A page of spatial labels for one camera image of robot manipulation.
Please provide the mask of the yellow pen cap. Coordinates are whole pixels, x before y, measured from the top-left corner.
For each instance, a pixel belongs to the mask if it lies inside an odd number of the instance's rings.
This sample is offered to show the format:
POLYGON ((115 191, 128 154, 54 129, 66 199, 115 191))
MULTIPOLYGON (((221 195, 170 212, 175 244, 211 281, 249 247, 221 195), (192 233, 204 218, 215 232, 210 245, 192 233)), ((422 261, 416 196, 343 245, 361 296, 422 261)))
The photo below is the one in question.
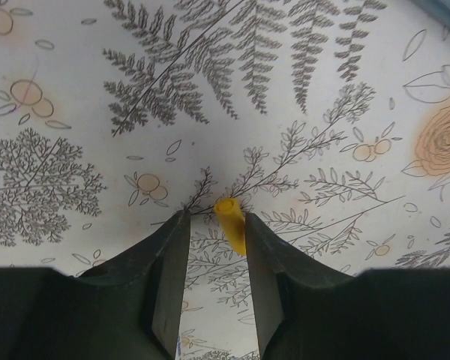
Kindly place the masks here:
POLYGON ((232 249, 239 255, 246 255, 245 216, 235 198, 225 198, 214 206, 223 233, 232 249))

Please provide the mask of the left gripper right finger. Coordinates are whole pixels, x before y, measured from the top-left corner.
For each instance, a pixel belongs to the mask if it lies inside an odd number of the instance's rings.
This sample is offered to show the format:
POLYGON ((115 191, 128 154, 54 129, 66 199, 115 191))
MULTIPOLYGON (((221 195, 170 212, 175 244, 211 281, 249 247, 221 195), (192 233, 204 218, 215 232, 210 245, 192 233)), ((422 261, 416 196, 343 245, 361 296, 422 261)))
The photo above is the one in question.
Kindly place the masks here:
POLYGON ((245 218, 262 359, 450 359, 450 268, 334 270, 245 218))

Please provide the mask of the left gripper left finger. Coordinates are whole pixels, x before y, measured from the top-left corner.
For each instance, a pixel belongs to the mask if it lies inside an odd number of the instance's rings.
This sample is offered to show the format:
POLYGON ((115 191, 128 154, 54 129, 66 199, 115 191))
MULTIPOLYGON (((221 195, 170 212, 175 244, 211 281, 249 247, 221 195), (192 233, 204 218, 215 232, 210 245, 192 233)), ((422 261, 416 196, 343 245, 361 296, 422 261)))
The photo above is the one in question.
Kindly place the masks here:
POLYGON ((78 277, 0 268, 0 359, 173 359, 191 216, 78 277))

